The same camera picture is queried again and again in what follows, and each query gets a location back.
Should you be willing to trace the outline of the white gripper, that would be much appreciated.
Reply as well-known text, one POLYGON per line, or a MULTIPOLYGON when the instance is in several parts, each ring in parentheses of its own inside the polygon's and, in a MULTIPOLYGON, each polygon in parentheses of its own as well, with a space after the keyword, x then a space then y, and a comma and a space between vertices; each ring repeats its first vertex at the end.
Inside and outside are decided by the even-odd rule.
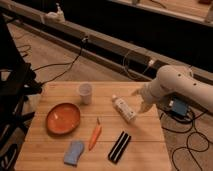
POLYGON ((139 114, 149 111, 151 108, 150 104, 154 104, 159 100, 157 96, 154 96, 151 93, 147 83, 145 83, 141 88, 134 90, 131 95, 141 95, 142 99, 144 100, 144 102, 142 102, 140 105, 140 109, 138 110, 139 114))

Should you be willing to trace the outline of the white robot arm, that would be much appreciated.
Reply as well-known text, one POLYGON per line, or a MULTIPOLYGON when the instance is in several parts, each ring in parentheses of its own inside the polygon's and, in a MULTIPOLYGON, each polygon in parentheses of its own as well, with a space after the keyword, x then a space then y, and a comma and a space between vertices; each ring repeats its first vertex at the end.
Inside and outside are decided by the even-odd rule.
POLYGON ((133 92, 146 104, 154 104, 172 93, 181 94, 213 113, 213 85, 196 80, 192 70, 185 66, 164 65, 153 80, 133 92))

